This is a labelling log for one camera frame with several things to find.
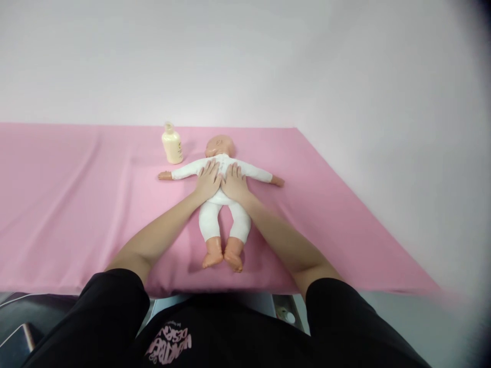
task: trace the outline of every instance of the black sleeve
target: black sleeve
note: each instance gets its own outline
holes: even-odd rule
[[[311,336],[335,344],[357,366],[429,367],[348,284],[316,280],[305,300]]]
[[[149,304],[134,272],[113,269],[97,273],[23,366],[114,366],[133,343]]]

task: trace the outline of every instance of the shirt graphic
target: shirt graphic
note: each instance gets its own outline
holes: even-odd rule
[[[168,321],[160,329],[145,353],[145,356],[149,354],[148,359],[153,364],[157,364],[157,361],[161,365],[170,364],[179,358],[183,350],[191,348],[191,334],[188,334],[187,328],[179,330],[180,327],[180,323]]]

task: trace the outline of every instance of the doll leg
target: doll leg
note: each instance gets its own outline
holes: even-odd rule
[[[225,247],[224,259],[234,272],[242,272],[240,254],[244,249],[247,236],[251,230],[251,218],[238,203],[229,205],[234,224],[230,229],[230,237]]]
[[[199,229],[206,241],[207,253],[203,259],[203,268],[214,266],[224,260],[221,252],[220,226],[218,212],[221,204],[205,202],[199,210]]]

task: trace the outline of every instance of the baby doll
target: baby doll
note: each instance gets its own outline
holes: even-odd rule
[[[206,145],[205,156],[187,164],[172,172],[164,171],[159,174],[160,180],[179,180],[191,175],[197,175],[201,168],[206,166],[211,157],[219,163],[218,173],[224,178],[230,164],[237,163],[242,168],[242,174],[253,179],[271,183],[282,187],[284,180],[258,169],[245,162],[232,158],[235,155],[234,142],[228,135],[217,135],[210,139]],[[221,251],[220,227],[218,225],[218,213],[223,205],[227,205],[232,213],[234,223],[230,229],[225,252]],[[199,229],[206,242],[207,254],[203,260],[203,268],[214,266],[225,259],[234,272],[242,272],[242,260],[240,254],[251,230],[251,218],[244,208],[225,195],[220,189],[208,199],[199,210]]]

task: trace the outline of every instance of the hand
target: hand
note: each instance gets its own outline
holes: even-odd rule
[[[237,163],[227,168],[227,179],[221,180],[221,189],[227,197],[237,202],[241,202],[250,195],[246,176],[242,175],[242,169],[237,166]]]
[[[194,193],[202,202],[213,197],[218,188],[220,188],[222,175],[216,175],[219,167],[220,164],[215,162],[215,159],[209,160],[198,174],[198,181]]]
[[[172,180],[172,173],[170,171],[163,171],[158,176],[159,180]]]
[[[285,181],[282,178],[273,175],[273,178],[271,179],[271,184],[274,184],[277,187],[282,188],[285,185]]]

